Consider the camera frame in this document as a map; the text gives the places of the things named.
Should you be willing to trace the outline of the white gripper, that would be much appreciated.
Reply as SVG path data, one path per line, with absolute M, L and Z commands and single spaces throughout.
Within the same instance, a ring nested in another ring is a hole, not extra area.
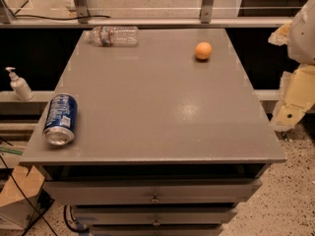
M 287 44 L 288 57 L 300 64 L 293 73 L 281 77 L 279 100 L 273 111 L 271 126 L 277 132 L 286 132 L 315 105 L 315 0 L 308 0 L 295 15 L 271 33 L 268 42 Z

